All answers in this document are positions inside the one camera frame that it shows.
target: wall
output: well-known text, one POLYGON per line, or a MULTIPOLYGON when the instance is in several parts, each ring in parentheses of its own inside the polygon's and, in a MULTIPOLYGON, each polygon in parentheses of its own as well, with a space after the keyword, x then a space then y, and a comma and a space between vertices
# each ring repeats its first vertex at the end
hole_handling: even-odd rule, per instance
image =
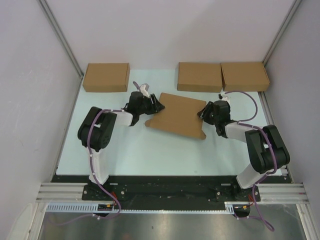
POLYGON ((83 71, 88 63, 174 69, 262 61, 294 0, 48 0, 83 71))
POLYGON ((0 238, 52 171, 80 79, 35 0, 0 3, 0 238))
POLYGON ((320 223, 320 1, 302 1, 275 49, 267 72, 272 116, 291 156, 295 182, 303 182, 320 223))

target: metal floor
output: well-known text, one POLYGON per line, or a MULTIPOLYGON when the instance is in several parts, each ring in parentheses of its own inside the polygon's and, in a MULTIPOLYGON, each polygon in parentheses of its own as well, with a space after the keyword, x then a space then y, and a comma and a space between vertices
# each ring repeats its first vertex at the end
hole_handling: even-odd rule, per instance
POLYGON ((296 205, 261 205, 274 227, 255 219, 237 221, 229 214, 121 214, 115 219, 87 217, 54 226, 83 213, 46 213, 39 240, 305 240, 296 205))

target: table surface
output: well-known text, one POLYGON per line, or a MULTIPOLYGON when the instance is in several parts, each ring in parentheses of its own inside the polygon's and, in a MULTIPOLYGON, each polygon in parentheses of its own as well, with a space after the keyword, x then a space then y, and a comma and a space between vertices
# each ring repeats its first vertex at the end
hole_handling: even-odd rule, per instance
MULTIPOLYGON (((128 92, 92 93, 81 87, 71 118, 57 175, 89 175, 86 149, 77 138, 78 129, 91 107, 120 109, 139 85, 148 83, 149 93, 157 98, 161 93, 174 94, 204 101, 218 100, 218 93, 177 91, 177 70, 131 70, 128 92)), ((258 104, 258 114, 250 123, 267 124, 257 92, 250 95, 258 104)), ((228 95, 231 118, 248 119, 255 112, 254 103, 242 93, 228 95)), ((234 139, 217 136, 214 126, 204 123, 205 140, 176 135, 145 126, 152 116, 142 115, 133 127, 115 126, 107 146, 110 175, 143 176, 221 176, 237 175, 250 163, 247 145, 234 139)))

